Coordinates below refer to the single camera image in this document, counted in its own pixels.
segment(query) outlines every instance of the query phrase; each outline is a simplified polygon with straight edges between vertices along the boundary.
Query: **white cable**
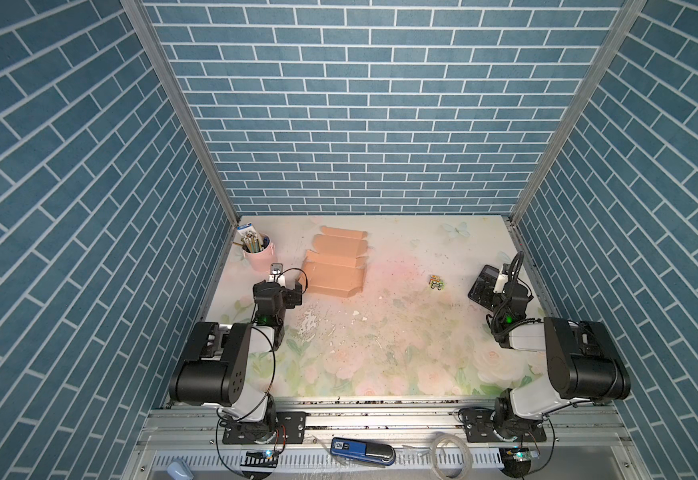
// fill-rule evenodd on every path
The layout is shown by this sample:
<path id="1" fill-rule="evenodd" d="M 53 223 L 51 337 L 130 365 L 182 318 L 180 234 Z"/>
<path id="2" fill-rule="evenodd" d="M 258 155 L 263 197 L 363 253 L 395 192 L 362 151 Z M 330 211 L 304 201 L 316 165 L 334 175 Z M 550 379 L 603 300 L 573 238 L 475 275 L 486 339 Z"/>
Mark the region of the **white cable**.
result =
<path id="1" fill-rule="evenodd" d="M 440 470 L 440 467 L 437 465 L 437 449 L 443 443 L 454 444 L 459 448 L 461 455 L 463 456 L 463 467 L 461 472 L 455 477 L 449 477 L 443 474 L 442 470 Z M 461 438 L 450 435 L 450 433 L 443 433 L 442 435 L 434 438 L 430 448 L 430 456 L 432 459 L 432 470 L 434 471 L 434 475 L 437 475 L 440 480 L 462 480 L 463 478 L 466 478 L 467 475 L 469 475 L 469 472 L 472 470 L 472 452 L 469 450 L 469 446 L 467 446 L 467 444 L 464 443 Z"/>

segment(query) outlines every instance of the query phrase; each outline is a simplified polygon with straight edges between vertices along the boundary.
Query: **table surface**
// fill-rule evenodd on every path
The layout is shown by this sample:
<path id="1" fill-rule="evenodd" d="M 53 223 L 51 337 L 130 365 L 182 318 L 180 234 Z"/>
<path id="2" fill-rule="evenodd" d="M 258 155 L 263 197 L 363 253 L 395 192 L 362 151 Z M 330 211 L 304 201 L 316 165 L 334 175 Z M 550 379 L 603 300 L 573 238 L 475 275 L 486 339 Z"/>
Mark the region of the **table surface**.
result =
<path id="1" fill-rule="evenodd" d="M 363 291 L 347 299 L 304 295 L 285 314 L 275 396 L 498 395 L 546 371 L 541 352 L 505 350 L 489 334 L 488 311 L 467 298 L 485 264 L 517 252 L 500 216 L 244 216 L 272 238 L 285 268 L 303 264 L 320 227 L 368 233 Z M 293 287 L 297 271 L 286 274 Z M 431 289 L 431 275 L 445 286 Z M 520 277 L 528 282 L 524 270 Z M 256 273 L 233 246 L 207 321 L 248 322 Z M 545 314 L 536 299 L 529 316 Z M 271 353 L 248 359 L 246 381 L 265 389 Z"/>

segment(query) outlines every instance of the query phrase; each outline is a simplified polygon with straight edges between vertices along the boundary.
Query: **metal bracket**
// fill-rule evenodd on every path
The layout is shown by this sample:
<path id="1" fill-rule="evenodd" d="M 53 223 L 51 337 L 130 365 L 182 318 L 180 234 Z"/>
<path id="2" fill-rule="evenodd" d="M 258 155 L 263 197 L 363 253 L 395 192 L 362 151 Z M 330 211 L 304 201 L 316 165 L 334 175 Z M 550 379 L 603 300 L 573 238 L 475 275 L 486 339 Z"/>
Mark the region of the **metal bracket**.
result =
<path id="1" fill-rule="evenodd" d="M 300 445 L 304 442 L 306 428 L 306 412 L 277 412 L 278 425 L 285 427 L 287 443 Z M 244 422 L 232 423 L 224 429 L 223 442 L 225 445 L 256 445 L 249 435 L 246 435 Z"/>
<path id="2" fill-rule="evenodd" d="M 493 412 L 489 410 L 470 410 L 466 408 L 459 413 L 459 417 L 463 421 L 463 431 L 467 434 L 467 442 L 494 443 L 507 441 L 499 437 L 496 430 L 493 428 L 493 421 L 490 418 L 492 414 Z M 523 437 L 523 442 L 534 441 L 546 441 L 546 432 L 544 432 L 543 427 L 533 427 L 530 432 L 526 433 Z"/>
<path id="3" fill-rule="evenodd" d="M 233 224 L 237 224 L 240 217 L 235 210 L 235 205 L 231 202 L 223 181 L 221 181 L 219 170 L 215 166 L 213 157 L 208 149 L 208 144 L 205 142 L 205 139 L 202 138 L 202 133 L 200 133 L 195 115 L 191 112 L 189 103 L 186 101 L 186 97 L 181 91 L 181 86 L 173 73 L 165 50 L 162 49 L 162 43 L 157 36 L 157 31 L 150 20 L 149 14 L 146 12 L 143 0 L 123 0 L 121 3 L 123 4 L 125 14 L 128 16 L 128 20 L 130 20 L 130 23 L 133 25 L 136 37 L 138 37 L 141 42 L 144 52 L 146 52 L 146 56 L 152 63 L 155 74 L 160 80 L 160 84 L 173 106 L 175 116 L 179 119 L 181 126 L 184 128 L 186 137 L 189 139 L 191 147 L 197 155 L 200 166 L 205 171 L 205 175 L 208 177 L 208 181 L 213 187 L 216 197 L 219 198 L 221 207 L 226 212 L 226 216 L 229 217 L 229 221 Z"/>

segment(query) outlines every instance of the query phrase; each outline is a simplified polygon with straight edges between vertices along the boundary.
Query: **light blue object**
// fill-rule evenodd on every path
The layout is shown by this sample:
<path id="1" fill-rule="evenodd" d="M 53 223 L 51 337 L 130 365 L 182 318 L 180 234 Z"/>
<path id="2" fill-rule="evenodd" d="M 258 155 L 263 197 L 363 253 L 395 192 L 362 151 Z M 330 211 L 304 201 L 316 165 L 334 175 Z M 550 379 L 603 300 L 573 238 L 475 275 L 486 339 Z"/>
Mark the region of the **light blue object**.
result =
<path id="1" fill-rule="evenodd" d="M 177 458 L 168 466 L 168 475 L 175 480 L 192 480 L 195 475 L 191 474 L 189 466 L 183 458 Z"/>

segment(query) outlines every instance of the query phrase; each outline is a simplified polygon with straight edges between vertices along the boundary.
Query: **box cutter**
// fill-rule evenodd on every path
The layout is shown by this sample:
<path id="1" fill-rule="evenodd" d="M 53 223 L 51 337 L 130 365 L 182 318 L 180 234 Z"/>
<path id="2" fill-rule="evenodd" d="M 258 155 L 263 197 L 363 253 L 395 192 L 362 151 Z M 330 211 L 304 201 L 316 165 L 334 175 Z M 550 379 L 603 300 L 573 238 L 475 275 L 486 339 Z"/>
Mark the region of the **box cutter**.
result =
<path id="1" fill-rule="evenodd" d="M 389 445 L 347 438 L 333 438 L 331 455 L 383 467 L 390 466 L 395 459 L 394 448 Z"/>

